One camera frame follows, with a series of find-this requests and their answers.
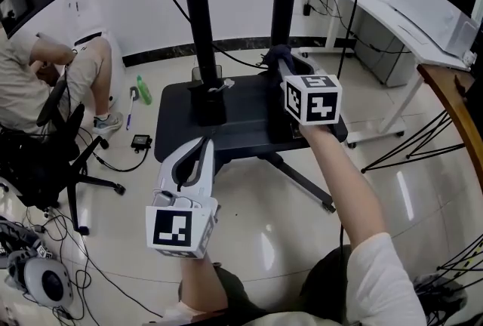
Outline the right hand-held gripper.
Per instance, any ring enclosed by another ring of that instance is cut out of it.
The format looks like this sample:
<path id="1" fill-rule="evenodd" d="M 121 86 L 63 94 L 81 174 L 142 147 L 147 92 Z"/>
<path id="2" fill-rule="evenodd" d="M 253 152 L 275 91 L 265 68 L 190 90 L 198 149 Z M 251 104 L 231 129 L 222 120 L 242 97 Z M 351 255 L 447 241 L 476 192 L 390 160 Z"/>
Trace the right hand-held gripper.
<path id="1" fill-rule="evenodd" d="M 314 59 L 299 54 L 278 58 L 278 73 L 285 135 L 297 136 L 300 125 L 332 128 L 340 122 L 343 89 L 335 75 L 323 74 Z"/>

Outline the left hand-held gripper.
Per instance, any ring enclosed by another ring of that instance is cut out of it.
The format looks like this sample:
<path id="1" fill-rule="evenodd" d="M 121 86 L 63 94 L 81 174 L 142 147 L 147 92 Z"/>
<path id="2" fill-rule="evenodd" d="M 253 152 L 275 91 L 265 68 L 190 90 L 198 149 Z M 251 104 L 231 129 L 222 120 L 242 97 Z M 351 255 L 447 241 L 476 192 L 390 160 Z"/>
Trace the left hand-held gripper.
<path id="1" fill-rule="evenodd" d="M 184 143 L 163 162 L 159 189 L 146 207 L 146 243 L 166 257 L 202 259 L 217 222 L 214 142 L 199 137 Z M 197 192 L 197 196 L 172 192 Z"/>

